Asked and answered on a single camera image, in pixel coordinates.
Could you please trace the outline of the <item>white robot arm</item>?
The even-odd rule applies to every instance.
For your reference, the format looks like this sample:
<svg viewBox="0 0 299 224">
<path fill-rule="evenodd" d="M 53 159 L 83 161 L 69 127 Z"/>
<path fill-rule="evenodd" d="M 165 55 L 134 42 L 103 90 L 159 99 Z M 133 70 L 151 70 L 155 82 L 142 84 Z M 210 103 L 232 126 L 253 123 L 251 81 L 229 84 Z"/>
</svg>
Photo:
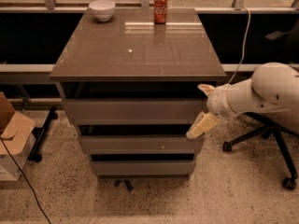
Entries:
<svg viewBox="0 0 299 224">
<path fill-rule="evenodd" d="M 235 84 L 213 87 L 200 84 L 208 112 L 201 112 L 186 136 L 195 139 L 222 120 L 245 113 L 294 111 L 299 106 L 299 75 L 284 63 L 265 63 L 252 76 Z"/>
</svg>

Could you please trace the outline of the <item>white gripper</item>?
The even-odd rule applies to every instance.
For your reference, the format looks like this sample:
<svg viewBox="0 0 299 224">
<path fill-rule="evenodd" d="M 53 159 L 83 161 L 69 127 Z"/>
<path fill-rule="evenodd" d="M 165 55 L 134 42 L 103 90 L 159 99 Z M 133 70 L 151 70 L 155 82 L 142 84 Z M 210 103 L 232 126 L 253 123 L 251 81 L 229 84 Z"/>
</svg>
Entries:
<svg viewBox="0 0 299 224">
<path fill-rule="evenodd" d="M 228 102 L 228 84 L 216 88 L 209 84 L 199 84 L 197 88 L 207 97 L 206 106 L 209 112 L 201 112 L 197 116 L 193 125 L 186 132 L 189 139 L 195 139 L 213 129 L 220 122 L 219 119 L 229 119 L 237 116 Z"/>
</svg>

